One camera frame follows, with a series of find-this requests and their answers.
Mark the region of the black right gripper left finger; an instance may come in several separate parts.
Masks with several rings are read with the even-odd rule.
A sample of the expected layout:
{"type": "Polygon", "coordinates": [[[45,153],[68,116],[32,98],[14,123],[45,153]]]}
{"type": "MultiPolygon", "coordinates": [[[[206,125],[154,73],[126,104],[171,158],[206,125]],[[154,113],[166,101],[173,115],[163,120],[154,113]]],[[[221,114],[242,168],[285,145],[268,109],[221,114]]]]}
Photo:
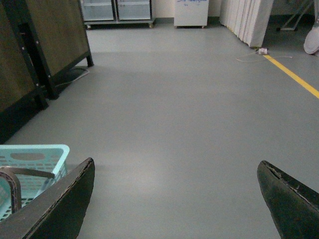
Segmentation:
{"type": "Polygon", "coordinates": [[[0,224],[2,239],[75,239],[94,187],[95,164],[87,158],[0,224]]]}

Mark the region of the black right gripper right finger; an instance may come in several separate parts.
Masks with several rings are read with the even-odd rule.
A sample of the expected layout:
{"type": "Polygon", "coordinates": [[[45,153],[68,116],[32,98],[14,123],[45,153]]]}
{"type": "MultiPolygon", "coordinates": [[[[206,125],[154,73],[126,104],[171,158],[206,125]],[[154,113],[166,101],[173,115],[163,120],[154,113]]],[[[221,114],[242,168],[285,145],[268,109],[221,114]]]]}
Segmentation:
{"type": "Polygon", "coordinates": [[[265,203],[282,239],[319,237],[319,194],[268,161],[257,178],[265,203]]]}

